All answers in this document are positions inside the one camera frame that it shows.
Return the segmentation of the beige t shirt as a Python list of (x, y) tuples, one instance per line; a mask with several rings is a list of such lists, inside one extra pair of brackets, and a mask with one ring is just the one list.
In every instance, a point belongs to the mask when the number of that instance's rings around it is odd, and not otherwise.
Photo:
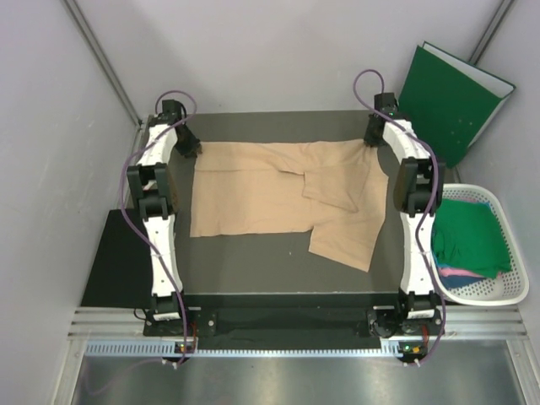
[(310, 233), (309, 252), (368, 271), (388, 177), (361, 139), (205, 142), (192, 187), (192, 237)]

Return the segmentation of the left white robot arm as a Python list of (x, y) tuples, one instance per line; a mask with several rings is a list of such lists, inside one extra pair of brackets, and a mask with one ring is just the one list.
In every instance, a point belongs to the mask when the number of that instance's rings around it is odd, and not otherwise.
[(176, 260), (175, 224), (179, 203), (169, 171), (174, 150), (195, 157), (200, 151), (200, 142), (178, 113), (151, 117), (148, 140), (127, 159), (122, 175), (143, 230), (127, 216), (124, 219), (149, 247), (152, 287), (147, 322), (170, 335), (186, 336), (192, 316), (183, 302), (183, 284)]

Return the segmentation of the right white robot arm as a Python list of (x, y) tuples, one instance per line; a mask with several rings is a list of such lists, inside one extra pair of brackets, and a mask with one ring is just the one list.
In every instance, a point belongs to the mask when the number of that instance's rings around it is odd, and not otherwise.
[(410, 122), (396, 120), (396, 116), (371, 113), (364, 135), (370, 147), (389, 146), (399, 163), (393, 203), (403, 229), (403, 273), (394, 309), (370, 312), (370, 329), (380, 338), (398, 332), (411, 334), (444, 319), (437, 310), (444, 298), (435, 275), (431, 237), (442, 200), (445, 166), (417, 138)]

